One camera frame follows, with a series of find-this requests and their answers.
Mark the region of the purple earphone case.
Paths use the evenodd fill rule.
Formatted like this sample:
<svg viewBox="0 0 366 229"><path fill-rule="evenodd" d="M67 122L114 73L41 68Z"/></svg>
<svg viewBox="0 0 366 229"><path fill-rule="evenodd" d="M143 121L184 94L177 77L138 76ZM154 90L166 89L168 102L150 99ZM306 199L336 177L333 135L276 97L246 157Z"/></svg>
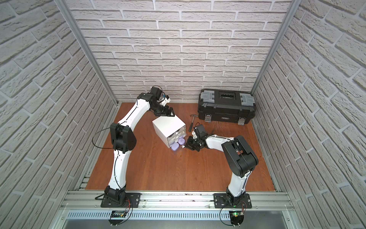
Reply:
<svg viewBox="0 0 366 229"><path fill-rule="evenodd" d="M185 144L185 139L184 138L179 138L178 139L178 144L181 145L181 146L184 145Z"/></svg>
<svg viewBox="0 0 366 229"><path fill-rule="evenodd" d="M176 142L171 145L172 151L177 151L179 149L180 145Z"/></svg>

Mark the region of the white drawer cabinet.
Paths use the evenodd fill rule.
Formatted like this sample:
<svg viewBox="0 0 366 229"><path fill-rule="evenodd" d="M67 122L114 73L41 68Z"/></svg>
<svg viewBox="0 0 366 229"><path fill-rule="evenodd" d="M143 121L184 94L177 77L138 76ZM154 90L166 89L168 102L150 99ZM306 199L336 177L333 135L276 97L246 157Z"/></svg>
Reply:
<svg viewBox="0 0 366 229"><path fill-rule="evenodd" d="M156 134L170 148L178 139L186 136L186 124L178 117L161 116L152 121Z"/></svg>

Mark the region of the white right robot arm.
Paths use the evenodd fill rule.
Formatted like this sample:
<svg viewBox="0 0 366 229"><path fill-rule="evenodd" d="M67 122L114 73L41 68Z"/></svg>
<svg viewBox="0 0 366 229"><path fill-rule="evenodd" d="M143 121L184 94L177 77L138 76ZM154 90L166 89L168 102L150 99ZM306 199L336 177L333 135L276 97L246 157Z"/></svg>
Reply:
<svg viewBox="0 0 366 229"><path fill-rule="evenodd" d="M188 137L184 148L197 152L203 148L223 152L232 171L231 181L226 189L226 201L236 205L243 198L249 176L259 163L255 152L243 136L208 134L203 125L198 125Z"/></svg>

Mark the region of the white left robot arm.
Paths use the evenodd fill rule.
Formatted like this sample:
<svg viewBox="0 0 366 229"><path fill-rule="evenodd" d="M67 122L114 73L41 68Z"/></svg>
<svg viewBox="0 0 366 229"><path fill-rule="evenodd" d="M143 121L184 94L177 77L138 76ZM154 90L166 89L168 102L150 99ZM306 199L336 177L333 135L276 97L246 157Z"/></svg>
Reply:
<svg viewBox="0 0 366 229"><path fill-rule="evenodd" d="M148 111L153 112L157 117L174 117L173 108L167 105L169 102L169 96L164 95L160 87L153 86L149 92L141 93L137 97L134 106L123 119L118 123L111 124L110 134L114 149L114 163L110 182L104 191L107 197L114 201L125 200L128 160L137 143L133 131Z"/></svg>

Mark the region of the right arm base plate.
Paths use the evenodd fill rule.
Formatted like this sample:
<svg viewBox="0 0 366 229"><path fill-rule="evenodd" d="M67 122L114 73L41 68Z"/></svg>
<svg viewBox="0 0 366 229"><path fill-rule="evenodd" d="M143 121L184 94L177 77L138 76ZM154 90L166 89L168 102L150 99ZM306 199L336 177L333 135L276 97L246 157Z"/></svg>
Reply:
<svg viewBox="0 0 366 229"><path fill-rule="evenodd" d="M234 208L234 209L251 209L252 203L248 193L244 193L239 197L233 197L230 193L214 193L213 194L214 207Z"/></svg>

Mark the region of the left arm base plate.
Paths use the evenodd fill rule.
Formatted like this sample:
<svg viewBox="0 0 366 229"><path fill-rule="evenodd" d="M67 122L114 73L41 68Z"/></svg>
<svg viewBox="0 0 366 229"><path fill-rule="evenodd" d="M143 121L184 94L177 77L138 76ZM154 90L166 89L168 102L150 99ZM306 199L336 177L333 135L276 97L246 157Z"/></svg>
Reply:
<svg viewBox="0 0 366 229"><path fill-rule="evenodd" d="M117 199L104 194L101 202L101 208L138 208L141 193L122 192Z"/></svg>

